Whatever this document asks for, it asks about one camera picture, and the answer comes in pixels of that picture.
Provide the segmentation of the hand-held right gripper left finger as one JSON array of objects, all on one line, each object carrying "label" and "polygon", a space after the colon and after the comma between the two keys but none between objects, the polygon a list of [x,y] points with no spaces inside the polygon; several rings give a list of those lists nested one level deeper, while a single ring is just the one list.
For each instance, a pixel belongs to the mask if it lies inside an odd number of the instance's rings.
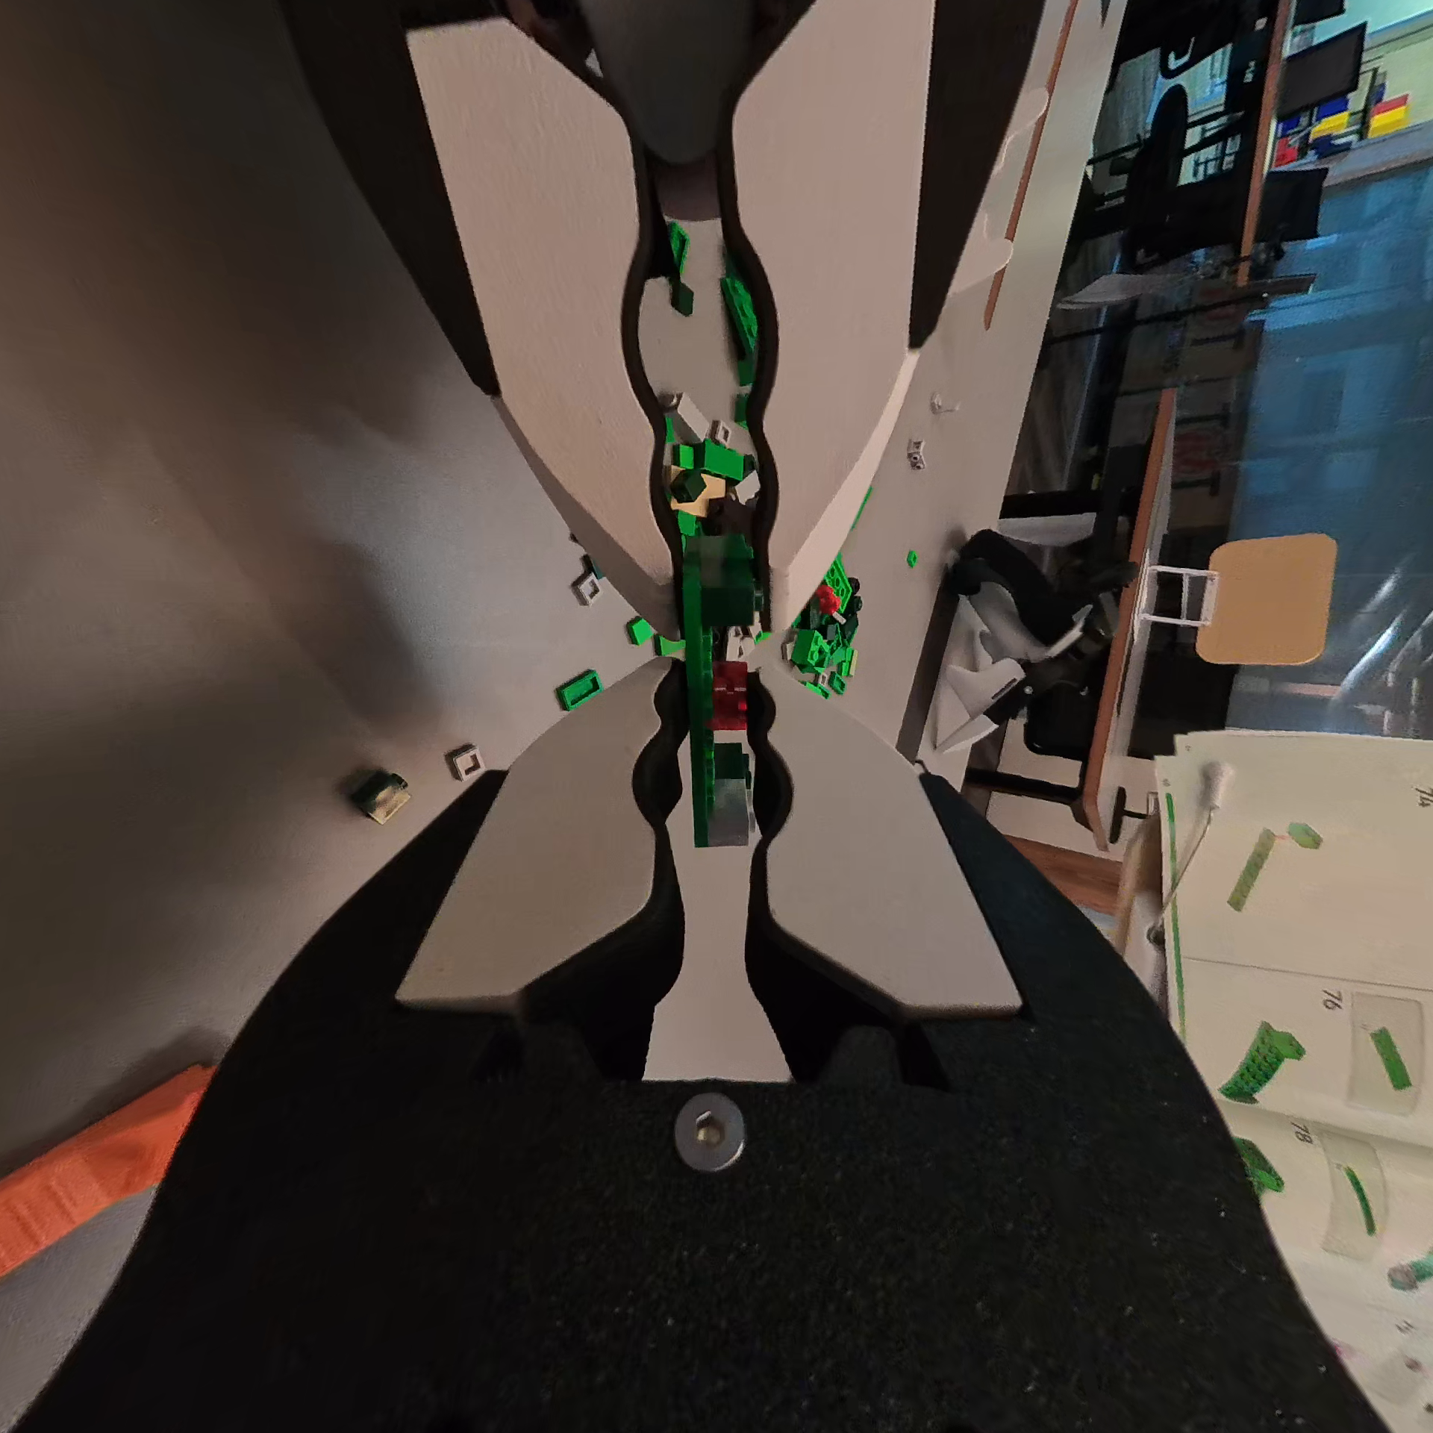
[{"label": "hand-held right gripper left finger", "polygon": [[402,1006],[571,1028],[641,1078],[680,972],[668,835],[687,733],[682,668],[636,668],[510,765],[397,989]]}]

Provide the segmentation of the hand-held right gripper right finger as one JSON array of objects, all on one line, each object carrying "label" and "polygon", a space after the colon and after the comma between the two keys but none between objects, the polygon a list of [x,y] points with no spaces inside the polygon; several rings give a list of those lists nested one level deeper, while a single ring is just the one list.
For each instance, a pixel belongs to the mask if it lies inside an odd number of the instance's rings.
[{"label": "hand-held right gripper right finger", "polygon": [[916,767],[830,699],[762,672],[748,731],[757,849],[745,977],[794,1078],[849,1028],[1021,1009]]}]

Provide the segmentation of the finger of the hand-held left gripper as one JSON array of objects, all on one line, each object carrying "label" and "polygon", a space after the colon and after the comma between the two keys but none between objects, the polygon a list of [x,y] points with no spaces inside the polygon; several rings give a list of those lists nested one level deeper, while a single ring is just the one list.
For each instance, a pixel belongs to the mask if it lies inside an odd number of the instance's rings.
[{"label": "finger of the hand-held left gripper", "polygon": [[811,3],[733,104],[735,214],[776,324],[757,434],[769,615],[840,549],[916,368],[909,301],[934,3]]},{"label": "finger of the hand-held left gripper", "polygon": [[506,18],[412,28],[405,44],[494,402],[620,595],[672,607],[675,521],[656,510],[636,332],[651,221],[629,126],[591,75]]}]

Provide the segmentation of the green lego assembly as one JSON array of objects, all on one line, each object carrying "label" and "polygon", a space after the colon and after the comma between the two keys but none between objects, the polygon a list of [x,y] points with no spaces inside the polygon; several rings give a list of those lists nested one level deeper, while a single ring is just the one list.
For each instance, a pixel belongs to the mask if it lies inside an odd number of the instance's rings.
[{"label": "green lego assembly", "polygon": [[711,665],[738,660],[718,651],[730,629],[755,624],[762,612],[755,552],[742,533],[711,533],[690,513],[677,515],[682,537],[678,614],[685,655],[692,842],[745,847],[753,813],[745,730],[711,730]]}]

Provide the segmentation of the lego instruction booklet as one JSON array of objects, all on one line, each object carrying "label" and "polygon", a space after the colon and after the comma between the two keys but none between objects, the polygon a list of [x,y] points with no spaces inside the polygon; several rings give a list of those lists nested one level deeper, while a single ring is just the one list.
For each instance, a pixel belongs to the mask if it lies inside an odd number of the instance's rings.
[{"label": "lego instruction booklet", "polygon": [[1301,1294],[1431,1427],[1431,743],[1226,728],[1156,757],[1170,1021]]}]

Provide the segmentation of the pile of lego pieces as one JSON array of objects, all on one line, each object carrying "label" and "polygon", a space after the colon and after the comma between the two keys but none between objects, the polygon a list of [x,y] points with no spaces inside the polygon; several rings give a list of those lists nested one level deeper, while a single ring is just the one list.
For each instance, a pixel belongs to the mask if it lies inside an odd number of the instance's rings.
[{"label": "pile of lego pieces", "polygon": [[[759,315],[740,260],[726,249],[716,293],[735,368],[730,411],[726,417],[707,419],[682,392],[661,399],[665,492],[684,537],[735,532],[750,539],[760,492],[759,458],[747,428],[759,363]],[[834,557],[781,636],[781,656],[803,687],[825,699],[847,689],[861,607],[858,579]]]}]

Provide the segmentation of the black and white device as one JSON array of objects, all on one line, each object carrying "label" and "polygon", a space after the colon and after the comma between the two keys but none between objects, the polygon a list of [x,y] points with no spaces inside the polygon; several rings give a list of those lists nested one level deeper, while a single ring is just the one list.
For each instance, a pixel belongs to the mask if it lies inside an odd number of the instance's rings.
[{"label": "black and white device", "polygon": [[1130,561],[1076,564],[1067,583],[1055,585],[1009,539],[977,530],[948,568],[943,590],[970,607],[989,663],[945,663],[956,724],[936,740],[936,752],[972,745],[1023,711],[1042,713],[1055,692],[1081,692],[1100,678],[1119,598],[1136,574]]}]

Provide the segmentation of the wood-edged desk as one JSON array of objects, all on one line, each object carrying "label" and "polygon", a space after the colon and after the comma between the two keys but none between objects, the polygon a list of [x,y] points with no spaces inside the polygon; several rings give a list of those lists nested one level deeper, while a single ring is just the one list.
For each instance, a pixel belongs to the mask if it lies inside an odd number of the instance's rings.
[{"label": "wood-edged desk", "polygon": [[1115,634],[1107,651],[1096,721],[1076,806],[1100,854],[1112,854],[1125,820],[1124,798],[1129,781],[1122,776],[1122,764],[1129,755],[1149,644],[1151,624],[1144,614],[1148,579],[1158,564],[1168,530],[1177,394],[1177,387],[1165,387],[1158,394],[1130,537],[1129,561],[1136,564],[1136,574],[1119,597]]}]

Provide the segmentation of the black office chair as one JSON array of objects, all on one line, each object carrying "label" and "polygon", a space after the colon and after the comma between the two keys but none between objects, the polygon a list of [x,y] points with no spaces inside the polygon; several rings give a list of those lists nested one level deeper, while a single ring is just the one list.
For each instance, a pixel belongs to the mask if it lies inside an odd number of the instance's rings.
[{"label": "black office chair", "polygon": [[1178,189],[1188,127],[1188,97],[1173,83],[1158,100],[1122,194],[1120,264],[1137,272],[1190,250],[1190,216]]}]

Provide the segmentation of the tan board book stand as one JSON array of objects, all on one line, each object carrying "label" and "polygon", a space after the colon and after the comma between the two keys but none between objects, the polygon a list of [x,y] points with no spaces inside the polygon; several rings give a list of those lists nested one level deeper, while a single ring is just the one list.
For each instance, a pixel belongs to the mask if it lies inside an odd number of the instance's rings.
[{"label": "tan board book stand", "polygon": [[1224,542],[1204,568],[1148,564],[1136,619],[1192,631],[1214,666],[1304,666],[1327,646],[1335,564],[1323,532]]}]

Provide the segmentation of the black monitor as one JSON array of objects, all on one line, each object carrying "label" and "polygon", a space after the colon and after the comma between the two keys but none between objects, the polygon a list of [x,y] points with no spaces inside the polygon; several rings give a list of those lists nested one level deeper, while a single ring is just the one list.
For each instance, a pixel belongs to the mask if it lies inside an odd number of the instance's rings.
[{"label": "black monitor", "polygon": [[1368,23],[1301,49],[1282,61],[1275,119],[1303,114],[1357,86]]}]

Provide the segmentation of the coloured storage bins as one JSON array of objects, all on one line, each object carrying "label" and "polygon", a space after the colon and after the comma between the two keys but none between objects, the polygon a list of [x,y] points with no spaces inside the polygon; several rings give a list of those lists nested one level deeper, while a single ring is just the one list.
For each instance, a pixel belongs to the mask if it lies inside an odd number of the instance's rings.
[{"label": "coloured storage bins", "polygon": [[1374,86],[1373,100],[1357,110],[1351,109],[1347,97],[1325,100],[1310,112],[1277,122],[1270,167],[1279,170],[1303,160],[1327,162],[1407,126],[1407,93],[1386,97],[1383,88]]}]

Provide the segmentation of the orange brick separator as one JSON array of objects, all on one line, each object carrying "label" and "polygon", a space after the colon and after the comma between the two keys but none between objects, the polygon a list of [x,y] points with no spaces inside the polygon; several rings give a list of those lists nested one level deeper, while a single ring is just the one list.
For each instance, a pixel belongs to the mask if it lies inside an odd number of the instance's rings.
[{"label": "orange brick separator", "polygon": [[1,1180],[1,1274],[167,1171],[213,1074],[192,1064]]}]

